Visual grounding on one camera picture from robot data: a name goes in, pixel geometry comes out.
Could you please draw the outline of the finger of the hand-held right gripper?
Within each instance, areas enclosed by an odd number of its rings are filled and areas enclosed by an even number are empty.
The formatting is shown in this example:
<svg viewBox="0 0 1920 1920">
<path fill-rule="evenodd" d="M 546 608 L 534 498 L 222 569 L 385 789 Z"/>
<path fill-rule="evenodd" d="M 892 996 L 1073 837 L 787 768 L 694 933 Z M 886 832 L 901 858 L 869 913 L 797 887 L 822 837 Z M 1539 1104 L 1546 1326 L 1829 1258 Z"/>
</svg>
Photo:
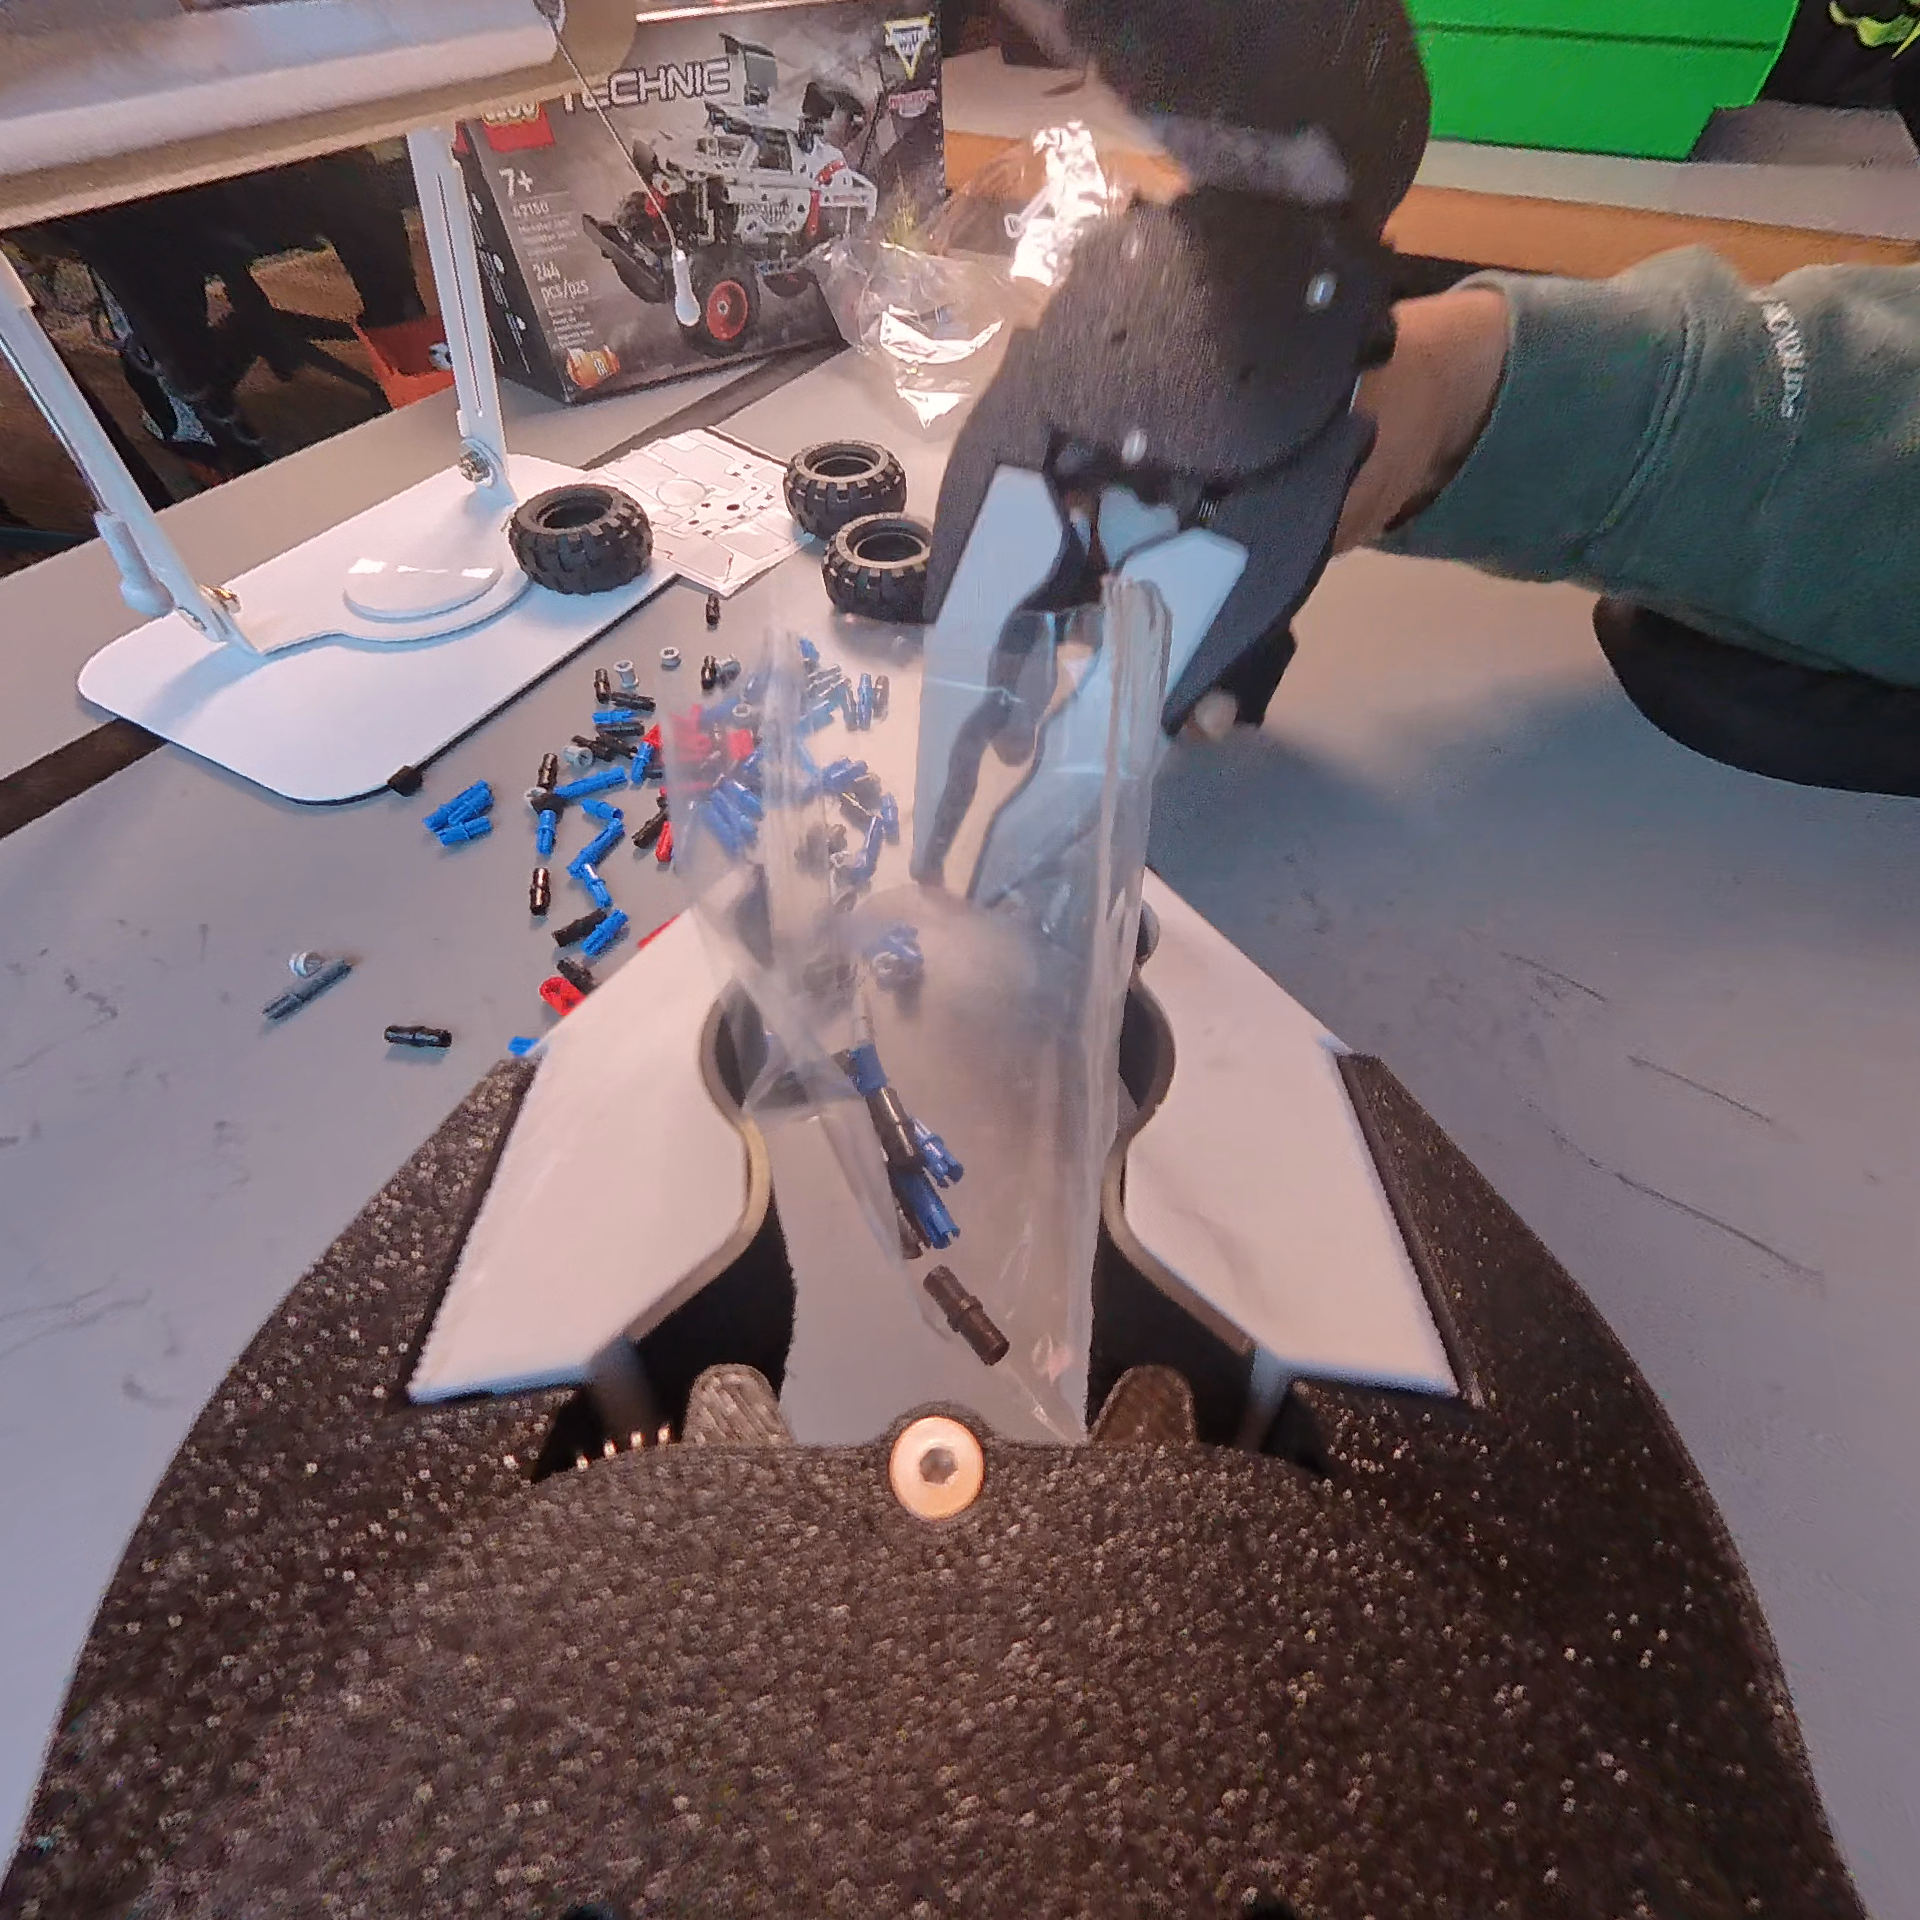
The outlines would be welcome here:
<svg viewBox="0 0 1920 1920">
<path fill-rule="evenodd" d="M 1073 559 L 1046 482 L 992 482 L 921 661 L 917 879 L 974 892 L 1001 814 L 1034 784 L 1073 671 L 1067 614 L 1041 599 Z"/>
<path fill-rule="evenodd" d="M 1000 818 L 995 904 L 1036 904 L 1046 882 L 1083 868 L 1110 892 L 1138 873 L 1170 684 L 1242 567 L 1218 534 L 1168 534 L 1136 548 L 1089 602 L 1058 608 L 1073 681 L 1045 722 L 1034 784 Z"/>
</svg>

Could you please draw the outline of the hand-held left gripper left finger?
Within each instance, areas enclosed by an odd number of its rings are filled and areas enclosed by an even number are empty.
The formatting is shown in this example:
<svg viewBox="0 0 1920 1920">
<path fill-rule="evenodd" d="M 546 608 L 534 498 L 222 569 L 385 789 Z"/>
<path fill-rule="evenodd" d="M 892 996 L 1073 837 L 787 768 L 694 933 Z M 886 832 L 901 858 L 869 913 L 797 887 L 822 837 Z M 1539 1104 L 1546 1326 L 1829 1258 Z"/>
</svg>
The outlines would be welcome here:
<svg viewBox="0 0 1920 1920">
<path fill-rule="evenodd" d="M 409 1400 L 586 1384 L 624 1349 L 666 1400 L 724 1360 L 782 1384 L 795 1280 L 702 933 L 656 933 L 529 1065 Z"/>
</svg>

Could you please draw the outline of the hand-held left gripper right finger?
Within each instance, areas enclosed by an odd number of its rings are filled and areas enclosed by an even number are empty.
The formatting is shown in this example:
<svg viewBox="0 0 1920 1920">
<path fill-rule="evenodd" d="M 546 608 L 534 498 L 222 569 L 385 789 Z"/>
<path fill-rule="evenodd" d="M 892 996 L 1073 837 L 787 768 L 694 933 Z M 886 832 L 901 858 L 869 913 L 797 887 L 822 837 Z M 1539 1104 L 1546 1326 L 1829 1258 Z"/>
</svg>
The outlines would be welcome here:
<svg viewBox="0 0 1920 1920">
<path fill-rule="evenodd" d="M 1345 1068 L 1350 1052 L 1161 878 L 1144 990 L 1170 1077 L 1124 1146 L 1121 1220 L 1252 1342 L 1245 1410 L 1298 1381 L 1458 1391 Z"/>
</svg>

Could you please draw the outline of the clear plastic bag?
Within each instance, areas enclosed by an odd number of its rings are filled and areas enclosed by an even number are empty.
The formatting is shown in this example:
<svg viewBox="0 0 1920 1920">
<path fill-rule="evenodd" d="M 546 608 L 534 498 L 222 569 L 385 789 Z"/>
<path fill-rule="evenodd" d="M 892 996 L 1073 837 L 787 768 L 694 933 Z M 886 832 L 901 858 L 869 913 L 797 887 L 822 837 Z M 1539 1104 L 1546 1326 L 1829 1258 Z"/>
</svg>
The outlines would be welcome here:
<svg viewBox="0 0 1920 1920">
<path fill-rule="evenodd" d="M 861 375 L 924 434 L 966 410 L 1052 294 L 1006 229 L 1017 190 L 1042 182 L 1030 142 L 977 138 L 949 158 L 937 207 L 899 207 L 809 258 Z"/>
<path fill-rule="evenodd" d="M 892 717 L 817 733 L 885 777 L 899 841 L 853 896 L 805 871 L 828 802 L 797 789 L 800 636 L 851 670 L 851 629 L 773 625 L 745 653 L 771 671 L 761 742 L 776 800 L 760 850 L 680 866 L 728 975 L 728 1014 L 753 1069 L 776 1212 L 797 1280 L 790 1386 L 805 1433 L 867 1433 L 924 1400 L 956 1400 L 1027 1437 L 1089 1426 L 1093 1266 L 1101 1170 L 1121 1127 L 1121 1017 L 1136 968 L 1138 873 L 1108 889 L 1091 868 L 1038 903 L 992 903 L 917 879 L 921 661 L 901 666 Z M 944 1196 L 958 1241 L 902 1249 L 897 1199 L 864 1101 L 837 1056 L 872 1033 L 902 1104 L 965 1176 Z M 997 1366 L 949 1332 L 921 1289 L 947 1263 L 1008 1335 Z"/>
</svg>

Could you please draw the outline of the small cluster of toy pins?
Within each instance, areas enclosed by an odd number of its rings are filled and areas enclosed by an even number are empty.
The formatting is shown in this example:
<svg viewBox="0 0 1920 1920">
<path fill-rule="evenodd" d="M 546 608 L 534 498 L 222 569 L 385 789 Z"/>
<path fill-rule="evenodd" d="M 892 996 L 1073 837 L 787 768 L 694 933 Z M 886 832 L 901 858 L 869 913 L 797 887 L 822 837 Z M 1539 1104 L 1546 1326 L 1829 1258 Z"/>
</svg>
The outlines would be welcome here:
<svg viewBox="0 0 1920 1920">
<path fill-rule="evenodd" d="M 958 1241 L 958 1225 L 944 1196 L 965 1176 L 960 1161 L 902 1104 L 872 1033 L 846 1046 L 837 1061 L 872 1117 L 885 1176 L 897 1199 L 902 1249 L 909 1256 L 947 1253 Z M 985 1303 L 947 1263 L 925 1266 L 921 1289 L 949 1332 L 960 1336 L 981 1365 L 992 1369 L 1006 1360 L 1008 1335 L 1000 1330 Z"/>
</svg>

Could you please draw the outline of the large pile of toy pins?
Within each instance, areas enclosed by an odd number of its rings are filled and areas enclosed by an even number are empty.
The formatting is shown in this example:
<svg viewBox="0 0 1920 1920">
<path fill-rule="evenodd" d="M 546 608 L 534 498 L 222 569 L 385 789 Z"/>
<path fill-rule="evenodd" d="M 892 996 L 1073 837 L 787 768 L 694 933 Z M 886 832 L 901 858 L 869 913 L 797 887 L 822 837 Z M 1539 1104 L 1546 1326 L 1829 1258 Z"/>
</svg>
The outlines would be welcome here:
<svg viewBox="0 0 1920 1920">
<path fill-rule="evenodd" d="M 817 733 L 861 736 L 892 717 L 894 684 L 872 666 L 851 670 L 800 636 L 797 789 L 828 802 L 825 828 L 803 838 L 808 873 L 825 873 L 857 896 L 882 850 L 899 841 L 902 807 L 874 765 Z M 538 980 L 549 1021 L 577 1013 L 596 990 L 596 970 L 643 949 L 636 913 L 608 879 L 614 852 L 649 858 L 661 873 L 705 850 L 744 857 L 760 850 L 776 800 L 776 770 L 761 742 L 771 690 L 766 666 L 705 655 L 689 684 L 692 704 L 670 708 L 644 695 L 630 662 L 594 674 L 593 728 L 549 751 L 524 789 L 517 820 L 529 834 L 525 919 L 552 942 Z"/>
</svg>

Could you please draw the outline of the person's right forearm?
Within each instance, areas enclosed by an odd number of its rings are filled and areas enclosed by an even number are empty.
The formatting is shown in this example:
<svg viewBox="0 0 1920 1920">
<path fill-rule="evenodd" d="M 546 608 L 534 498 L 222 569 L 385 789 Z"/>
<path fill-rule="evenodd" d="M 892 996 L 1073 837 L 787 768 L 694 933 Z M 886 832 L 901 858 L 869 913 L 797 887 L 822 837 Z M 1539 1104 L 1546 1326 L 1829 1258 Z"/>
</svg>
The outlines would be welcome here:
<svg viewBox="0 0 1920 1920">
<path fill-rule="evenodd" d="M 1914 264 L 1750 285 L 1680 248 L 1456 294 L 1494 303 L 1492 389 L 1373 543 L 1915 677 Z"/>
</svg>

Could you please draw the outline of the grey desk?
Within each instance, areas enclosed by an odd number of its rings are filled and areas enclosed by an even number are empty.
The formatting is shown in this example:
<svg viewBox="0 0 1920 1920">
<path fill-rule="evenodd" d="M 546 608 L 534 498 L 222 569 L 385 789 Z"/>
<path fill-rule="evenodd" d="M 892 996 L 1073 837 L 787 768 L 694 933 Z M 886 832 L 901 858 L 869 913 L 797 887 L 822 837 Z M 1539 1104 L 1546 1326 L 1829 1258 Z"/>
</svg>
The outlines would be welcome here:
<svg viewBox="0 0 1920 1920">
<path fill-rule="evenodd" d="M 416 800 L 157 750 L 5 837 L 5 1856 L 204 1400 L 531 1023 L 525 832 L 418 820 L 507 798 L 586 677 Z M 1737 1535 L 1862 1900 L 1915 1914 L 1915 805 L 1677 750 L 1577 591 L 1362 550 L 1265 732 L 1168 759 L 1154 862 L 1617 1328 Z M 268 1023 L 302 951 L 352 970 Z"/>
</svg>

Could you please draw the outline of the white desk lamp stand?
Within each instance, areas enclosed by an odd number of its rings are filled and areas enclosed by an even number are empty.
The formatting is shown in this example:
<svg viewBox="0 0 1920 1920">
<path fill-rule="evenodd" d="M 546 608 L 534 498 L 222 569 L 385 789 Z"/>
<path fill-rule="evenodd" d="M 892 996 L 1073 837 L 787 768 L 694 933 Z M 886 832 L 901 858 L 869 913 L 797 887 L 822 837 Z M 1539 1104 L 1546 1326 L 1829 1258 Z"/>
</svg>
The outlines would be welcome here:
<svg viewBox="0 0 1920 1920">
<path fill-rule="evenodd" d="M 296 802 L 377 792 L 666 578 L 569 599 L 512 559 L 522 495 L 581 473 L 515 454 L 457 122 L 605 78 L 637 4 L 5 4 L 5 229 L 405 134 L 448 338 L 450 461 L 232 582 L 144 498 L 5 263 L 5 359 L 149 614 L 81 695 Z"/>
</svg>

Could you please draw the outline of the person's right hand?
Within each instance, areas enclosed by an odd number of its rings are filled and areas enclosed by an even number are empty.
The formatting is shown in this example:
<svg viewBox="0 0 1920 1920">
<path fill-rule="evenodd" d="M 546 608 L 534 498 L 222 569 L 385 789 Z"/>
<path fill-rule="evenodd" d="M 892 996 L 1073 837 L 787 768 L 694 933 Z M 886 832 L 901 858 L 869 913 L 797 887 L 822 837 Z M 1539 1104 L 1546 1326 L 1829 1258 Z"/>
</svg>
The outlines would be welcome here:
<svg viewBox="0 0 1920 1920">
<path fill-rule="evenodd" d="M 1417 519 L 1452 484 L 1505 380 L 1505 288 L 1462 281 L 1395 303 L 1393 353 L 1361 376 L 1358 408 L 1376 430 L 1336 528 L 1337 554 Z"/>
</svg>

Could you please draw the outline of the black toy tyre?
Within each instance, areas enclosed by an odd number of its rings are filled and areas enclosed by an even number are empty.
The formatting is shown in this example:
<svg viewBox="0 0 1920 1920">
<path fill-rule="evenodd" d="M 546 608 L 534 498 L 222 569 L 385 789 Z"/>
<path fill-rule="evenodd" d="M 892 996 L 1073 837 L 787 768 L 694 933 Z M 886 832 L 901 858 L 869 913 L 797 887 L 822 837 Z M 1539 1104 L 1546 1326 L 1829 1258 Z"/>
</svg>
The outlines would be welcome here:
<svg viewBox="0 0 1920 1920">
<path fill-rule="evenodd" d="M 853 521 L 905 509 L 905 468 L 867 439 L 829 439 L 795 453 L 784 468 L 784 504 L 805 537 L 835 540 Z"/>
<path fill-rule="evenodd" d="M 594 593 L 630 585 L 653 558 L 653 526 L 624 489 L 579 480 L 524 498 L 507 517 L 522 573 L 549 591 Z"/>
<path fill-rule="evenodd" d="M 925 617 L 931 528 L 902 512 L 876 512 L 841 526 L 822 552 L 822 586 L 853 617 L 921 624 Z"/>
</svg>

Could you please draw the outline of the crumpled clear plastic bag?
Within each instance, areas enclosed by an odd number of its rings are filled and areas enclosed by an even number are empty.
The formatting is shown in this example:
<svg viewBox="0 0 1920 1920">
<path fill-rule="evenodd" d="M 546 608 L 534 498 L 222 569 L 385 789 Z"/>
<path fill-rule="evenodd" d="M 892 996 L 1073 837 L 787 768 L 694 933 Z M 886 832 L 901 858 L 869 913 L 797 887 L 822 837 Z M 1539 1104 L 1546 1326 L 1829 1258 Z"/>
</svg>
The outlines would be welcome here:
<svg viewBox="0 0 1920 1920">
<path fill-rule="evenodd" d="M 1042 182 L 1030 142 L 977 138 L 949 158 L 937 207 L 899 207 L 809 258 L 861 375 L 924 434 L 966 410 L 1052 294 L 1006 229 L 1017 190 Z"/>
</svg>

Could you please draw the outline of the white sticker sheet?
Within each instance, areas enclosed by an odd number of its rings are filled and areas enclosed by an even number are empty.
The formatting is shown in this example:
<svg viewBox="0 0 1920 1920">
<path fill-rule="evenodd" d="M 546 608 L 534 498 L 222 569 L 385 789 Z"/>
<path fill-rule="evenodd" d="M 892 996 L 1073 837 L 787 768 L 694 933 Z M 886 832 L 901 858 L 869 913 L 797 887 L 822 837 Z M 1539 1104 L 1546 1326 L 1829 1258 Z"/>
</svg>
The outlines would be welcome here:
<svg viewBox="0 0 1920 1920">
<path fill-rule="evenodd" d="M 593 477 L 640 503 L 664 576 L 731 597 L 809 546 L 784 503 L 784 468 L 715 426 L 694 426 L 633 447 Z"/>
</svg>

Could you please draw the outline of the green storage bin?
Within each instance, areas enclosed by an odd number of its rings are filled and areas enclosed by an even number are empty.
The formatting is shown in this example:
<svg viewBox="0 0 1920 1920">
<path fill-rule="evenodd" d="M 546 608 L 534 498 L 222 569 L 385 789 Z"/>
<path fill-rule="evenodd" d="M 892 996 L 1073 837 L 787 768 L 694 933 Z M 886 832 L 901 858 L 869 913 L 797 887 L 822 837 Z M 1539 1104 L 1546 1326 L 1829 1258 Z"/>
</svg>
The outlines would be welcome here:
<svg viewBox="0 0 1920 1920">
<path fill-rule="evenodd" d="M 1441 138 L 1683 159 L 1744 106 L 1795 1 L 1411 1 Z"/>
</svg>

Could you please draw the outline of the toy truck set box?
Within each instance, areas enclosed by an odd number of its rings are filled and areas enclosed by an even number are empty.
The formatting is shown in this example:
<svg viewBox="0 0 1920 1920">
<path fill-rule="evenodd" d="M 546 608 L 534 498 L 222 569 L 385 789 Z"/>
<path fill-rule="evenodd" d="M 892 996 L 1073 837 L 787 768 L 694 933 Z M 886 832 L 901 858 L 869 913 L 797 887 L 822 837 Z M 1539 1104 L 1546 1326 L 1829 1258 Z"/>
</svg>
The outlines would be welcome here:
<svg viewBox="0 0 1920 1920">
<path fill-rule="evenodd" d="M 637 4 L 588 89 L 465 121 L 496 368 L 552 400 L 835 338 L 828 246 L 941 200 L 937 4 Z"/>
</svg>

